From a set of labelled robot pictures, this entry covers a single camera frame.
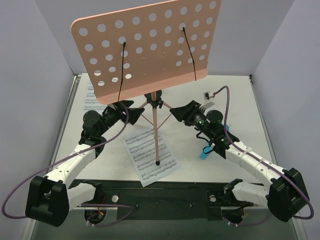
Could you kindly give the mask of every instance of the purple cable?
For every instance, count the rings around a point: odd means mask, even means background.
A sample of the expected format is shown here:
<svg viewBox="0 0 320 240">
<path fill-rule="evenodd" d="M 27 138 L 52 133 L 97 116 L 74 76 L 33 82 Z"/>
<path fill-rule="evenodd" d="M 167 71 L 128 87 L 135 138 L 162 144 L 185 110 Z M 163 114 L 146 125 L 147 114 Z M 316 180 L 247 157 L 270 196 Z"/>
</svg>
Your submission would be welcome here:
<svg viewBox="0 0 320 240">
<path fill-rule="evenodd" d="M 124 220 L 125 218 L 127 218 L 130 214 L 132 214 L 135 211 L 135 208 L 132 207 L 132 206 L 129 206 L 129 205 L 118 205 L 118 204 L 81 204 L 81 207 L 105 207 L 105 208 L 118 207 L 118 208 L 124 208 L 124 209 L 131 209 L 130 212 L 128 212 L 126 215 L 124 215 L 123 217 L 119 218 L 118 220 L 115 220 L 115 221 L 107 223 L 107 224 L 94 225 L 95 227 L 99 227 L 99 228 L 109 227 L 111 225 L 117 224 L 117 223 L 121 222 L 122 220 Z M 90 219 L 92 219 L 93 217 L 98 216 L 98 215 L 99 215 L 99 213 L 88 217 L 87 221 L 90 222 Z"/>
<path fill-rule="evenodd" d="M 226 220 L 228 223 L 230 223 L 230 225 L 232 226 L 238 226 L 238 227 L 252 227 L 252 226 L 257 226 L 260 224 L 264 224 L 266 221 L 268 221 L 270 218 L 272 217 L 271 212 L 268 214 L 268 216 L 266 216 L 266 218 L 262 219 L 261 221 L 257 221 L 254 223 L 239 223 L 239 224 L 235 224 L 233 222 L 230 222 L 225 216 L 223 217 L 224 220 Z"/>
<path fill-rule="evenodd" d="M 107 144 L 107 143 L 110 143 L 111 141 L 113 141 L 113 140 L 115 140 L 117 137 L 119 137 L 119 135 L 122 134 L 122 132 L 125 130 L 128 122 L 129 122 L 129 112 L 128 112 L 128 109 L 127 109 L 127 107 L 126 107 L 122 102 L 120 102 L 120 104 L 124 107 L 126 119 L 125 119 L 125 123 L 124 123 L 123 128 L 120 130 L 120 132 L 118 132 L 117 135 L 115 135 L 113 138 L 111 138 L 111 139 L 109 139 L 109 140 L 107 140 L 107 141 L 105 141 L 105 142 L 103 142 L 103 143 L 100 143 L 100 144 L 95 145 L 95 146 L 92 146 L 92 147 L 88 147 L 88 148 L 86 148 L 86 149 L 84 149 L 84 150 L 81 150 L 81 151 L 76 152 L 76 153 L 74 153 L 74 154 L 72 154 L 72 155 L 70 155 L 70 156 L 67 156 L 67 157 L 65 157 L 64 159 L 61 159 L 60 161 L 57 161 L 57 162 L 55 162 L 55 163 L 53 163 L 53 164 L 51 164 L 51 165 L 49 165 L 49 166 L 46 166 L 46 167 L 42 168 L 41 170 L 39 170 L 39 171 L 31 174 L 30 176 L 28 176 L 26 179 L 24 179 L 22 182 L 20 182 L 20 183 L 8 194 L 8 196 L 6 196 L 6 198 L 4 199 L 4 201 L 3 201 L 3 203 L 2 203 L 2 207 L 1 207 L 1 212 L 2 212 L 2 214 L 3 214 L 5 217 L 9 218 L 9 219 L 25 219 L 25 218 L 27 218 L 27 216 L 25 216 L 25 215 L 24 215 L 24 216 L 12 216 L 12 215 L 6 213 L 6 204 L 7 204 L 8 200 L 11 198 L 11 196 L 15 193 L 15 191 L 17 191 L 18 188 L 20 188 L 25 182 L 27 182 L 27 181 L 28 181 L 29 179 L 31 179 L 32 177 L 38 175 L 39 173 L 41 173 L 41 172 L 43 172 L 43 171 L 45 171 L 45 170 L 48 170 L 49 168 L 52 168 L 52 167 L 54 167 L 54 166 L 56 166 L 56 165 L 58 165 L 58 164 L 61 164 L 61 163 L 65 162 L 65 161 L 67 161 L 67 160 L 69 160 L 69 159 L 77 156 L 78 154 L 83 154 L 83 153 L 85 153 L 85 152 L 87 152 L 87 151 L 89 151 L 89 150 L 91 150 L 91 149 L 95 149 L 95 148 L 98 148 L 98 147 L 100 147 L 100 146 L 103 146 L 103 145 L 105 145 L 105 144 Z"/>
<path fill-rule="evenodd" d="M 228 131 L 227 131 L 227 117 L 228 117 L 228 111 L 229 111 L 229 104 L 230 104 L 230 90 L 228 86 L 223 86 L 222 88 L 220 88 L 217 92 L 213 93 L 213 97 L 215 97 L 218 93 L 220 93 L 223 89 L 226 89 L 226 107 L 225 107 L 225 114 L 224 114 L 224 134 L 226 136 L 226 138 L 229 140 L 229 142 L 236 148 L 238 149 L 240 152 L 244 152 L 245 150 L 241 149 L 240 147 L 238 147 L 237 145 L 235 145 L 235 143 L 232 141 L 232 139 L 229 137 Z M 250 152 L 246 153 L 247 155 L 249 155 L 250 157 L 252 157 L 253 159 L 257 160 L 258 162 L 260 162 L 260 159 L 257 158 L 255 155 L 253 155 Z M 280 171 L 278 171 L 277 169 L 275 169 L 273 166 L 261 161 L 261 164 L 270 168 L 271 170 L 273 170 L 274 172 L 276 172 L 277 174 L 279 174 L 282 178 L 284 178 L 300 195 L 301 197 L 305 200 L 306 204 L 309 206 L 310 208 L 310 216 L 293 216 L 296 219 L 302 219 L 302 220 L 309 220 L 312 219 L 315 215 L 315 211 L 314 208 L 311 204 L 311 202 L 309 201 L 309 199 L 304 195 L 304 193 L 297 187 L 297 185 L 295 185 L 295 183 L 293 181 L 291 181 L 287 176 L 285 176 L 284 174 L 282 174 Z"/>
</svg>

